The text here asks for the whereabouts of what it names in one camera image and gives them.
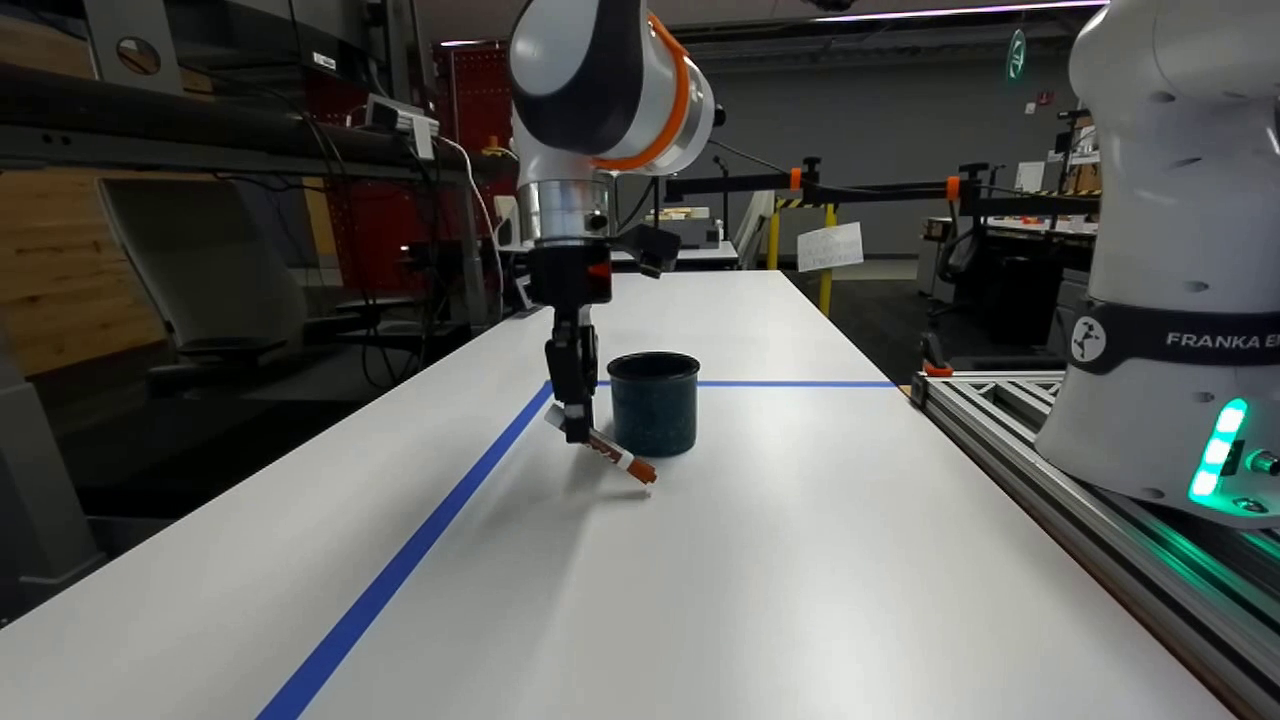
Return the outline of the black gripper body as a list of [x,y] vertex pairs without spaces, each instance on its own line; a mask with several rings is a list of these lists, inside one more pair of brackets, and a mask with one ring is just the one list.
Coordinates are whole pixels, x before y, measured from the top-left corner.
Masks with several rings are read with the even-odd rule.
[[608,246],[547,246],[528,255],[528,268],[528,297],[551,310],[551,337],[545,344],[551,393],[561,405],[587,405],[597,393],[597,328],[587,310],[610,302]]

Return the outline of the white Franka robot base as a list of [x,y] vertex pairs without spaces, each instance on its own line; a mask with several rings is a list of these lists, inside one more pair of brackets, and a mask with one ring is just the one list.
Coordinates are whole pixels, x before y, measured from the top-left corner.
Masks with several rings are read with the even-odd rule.
[[1109,0],[1068,82],[1100,222],[1061,472],[1227,528],[1280,526],[1280,0]]

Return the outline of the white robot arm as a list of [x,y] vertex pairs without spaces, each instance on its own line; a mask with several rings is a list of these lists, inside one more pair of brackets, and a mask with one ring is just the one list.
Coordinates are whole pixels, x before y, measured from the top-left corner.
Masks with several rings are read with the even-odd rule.
[[545,362],[561,433],[585,443],[597,397],[593,303],[610,302],[593,186],[603,174],[684,174],[713,137],[714,94],[646,0],[523,0],[506,73],[528,297],[551,310]]

